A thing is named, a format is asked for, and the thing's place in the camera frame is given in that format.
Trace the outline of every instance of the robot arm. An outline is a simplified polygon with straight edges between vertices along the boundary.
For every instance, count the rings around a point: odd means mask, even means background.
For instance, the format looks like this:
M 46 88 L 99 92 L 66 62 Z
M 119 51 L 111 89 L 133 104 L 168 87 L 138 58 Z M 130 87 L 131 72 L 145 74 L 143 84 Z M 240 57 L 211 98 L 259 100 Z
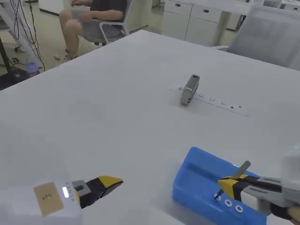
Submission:
M 2 225 L 82 225 L 82 209 L 112 192 L 122 179 L 43 180 L 0 192 Z
M 291 220 L 289 207 L 300 205 L 300 152 L 290 152 L 283 158 L 280 179 L 243 174 L 217 182 L 221 192 L 255 211 Z

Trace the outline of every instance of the tan label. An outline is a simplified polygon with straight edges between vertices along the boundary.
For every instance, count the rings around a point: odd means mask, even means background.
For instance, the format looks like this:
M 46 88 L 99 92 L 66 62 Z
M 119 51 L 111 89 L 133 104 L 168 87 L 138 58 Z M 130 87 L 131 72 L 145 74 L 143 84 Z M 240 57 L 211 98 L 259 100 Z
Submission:
M 58 193 L 54 182 L 34 187 L 33 190 L 37 197 L 37 202 L 43 217 L 64 208 L 60 194 Z

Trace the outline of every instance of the white table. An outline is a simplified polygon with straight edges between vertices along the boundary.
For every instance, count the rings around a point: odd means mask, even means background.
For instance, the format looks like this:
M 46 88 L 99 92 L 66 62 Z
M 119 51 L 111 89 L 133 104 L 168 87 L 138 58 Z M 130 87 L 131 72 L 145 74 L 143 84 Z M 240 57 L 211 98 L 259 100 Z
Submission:
M 192 74 L 199 90 L 243 104 L 249 117 L 180 106 L 169 88 Z M 205 224 L 171 199 L 188 150 L 280 176 L 281 155 L 299 142 L 299 82 L 298 71 L 139 31 L 0 92 L 0 188 L 117 176 L 124 184 L 85 209 L 84 225 L 147 224 L 150 206 Z

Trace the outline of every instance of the blue container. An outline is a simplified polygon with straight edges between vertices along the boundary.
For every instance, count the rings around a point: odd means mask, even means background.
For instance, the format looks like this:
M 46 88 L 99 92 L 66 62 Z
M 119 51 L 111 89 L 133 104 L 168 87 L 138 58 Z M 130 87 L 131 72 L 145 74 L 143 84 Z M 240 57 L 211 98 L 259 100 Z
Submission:
M 232 176 L 238 168 L 199 148 L 192 147 L 188 152 L 173 184 L 173 199 L 217 225 L 265 225 L 267 217 L 242 202 L 222 194 L 221 200 L 214 200 L 214 194 L 220 187 L 217 180 Z M 252 172 L 245 174 L 257 176 Z M 224 200 L 232 201 L 232 207 Z M 243 207 L 243 212 L 236 211 L 235 206 Z

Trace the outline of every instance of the washer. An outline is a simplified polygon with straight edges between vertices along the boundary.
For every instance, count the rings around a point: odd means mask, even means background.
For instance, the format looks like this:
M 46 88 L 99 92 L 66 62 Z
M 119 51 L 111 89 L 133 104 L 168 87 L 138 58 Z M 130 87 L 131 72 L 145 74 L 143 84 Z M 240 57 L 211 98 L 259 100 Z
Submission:
M 244 211 L 243 207 L 241 207 L 240 205 L 236 205 L 235 210 L 239 213 L 242 213 Z
M 221 196 L 219 196 L 218 198 L 216 198 L 216 201 L 220 201 L 221 200 Z
M 232 207 L 232 205 L 233 205 L 233 203 L 229 199 L 225 199 L 224 203 L 228 207 Z

